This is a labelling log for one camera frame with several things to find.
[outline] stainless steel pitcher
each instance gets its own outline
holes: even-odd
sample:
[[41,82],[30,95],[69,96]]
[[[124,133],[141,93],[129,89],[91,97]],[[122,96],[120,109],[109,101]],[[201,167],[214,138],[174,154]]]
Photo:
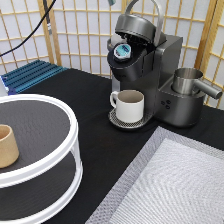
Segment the stainless steel pitcher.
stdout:
[[214,99],[219,99],[222,92],[201,81],[203,73],[195,68],[179,68],[174,73],[172,88],[183,95],[195,95],[202,91]]

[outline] black countertop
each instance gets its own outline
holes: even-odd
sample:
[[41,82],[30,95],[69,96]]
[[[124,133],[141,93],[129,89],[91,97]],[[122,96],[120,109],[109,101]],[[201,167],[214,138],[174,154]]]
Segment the black countertop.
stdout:
[[203,107],[198,124],[179,129],[152,119],[142,129],[124,132],[108,120],[111,80],[66,70],[24,91],[67,103],[79,123],[83,179],[71,202],[46,224],[82,224],[95,211],[158,126],[224,150],[224,111]]

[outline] mug handle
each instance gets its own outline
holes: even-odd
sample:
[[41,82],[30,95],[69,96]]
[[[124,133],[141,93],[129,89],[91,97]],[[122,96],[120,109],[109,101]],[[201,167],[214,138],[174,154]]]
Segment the mug handle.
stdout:
[[112,107],[114,107],[114,108],[116,108],[116,104],[114,103],[114,97],[113,97],[113,95],[118,95],[119,94],[119,92],[117,92],[117,91],[114,91],[114,92],[112,92],[111,94],[110,94],[110,104],[112,105]]

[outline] power cord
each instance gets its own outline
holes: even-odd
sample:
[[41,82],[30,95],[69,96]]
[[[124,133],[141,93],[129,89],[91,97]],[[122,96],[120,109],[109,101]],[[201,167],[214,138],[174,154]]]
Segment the power cord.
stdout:
[[13,49],[9,50],[9,51],[6,51],[5,53],[1,54],[0,57],[18,49],[19,47],[21,47],[23,44],[25,44],[29,39],[30,37],[33,36],[33,34],[38,30],[38,28],[40,27],[41,23],[44,21],[44,19],[46,18],[47,14],[50,12],[51,8],[53,7],[54,3],[56,2],[56,0],[53,0],[53,2],[51,3],[51,5],[49,6],[48,10],[45,12],[44,16],[42,17],[42,19],[40,20],[40,22],[38,23],[38,25],[36,26],[36,28],[33,30],[33,32],[21,43],[19,44],[18,46],[14,47]]

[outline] wooden cup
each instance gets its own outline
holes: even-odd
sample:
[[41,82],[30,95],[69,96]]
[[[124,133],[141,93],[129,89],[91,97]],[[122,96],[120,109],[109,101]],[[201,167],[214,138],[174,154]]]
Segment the wooden cup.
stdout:
[[0,168],[11,165],[18,157],[19,150],[12,128],[0,125]]

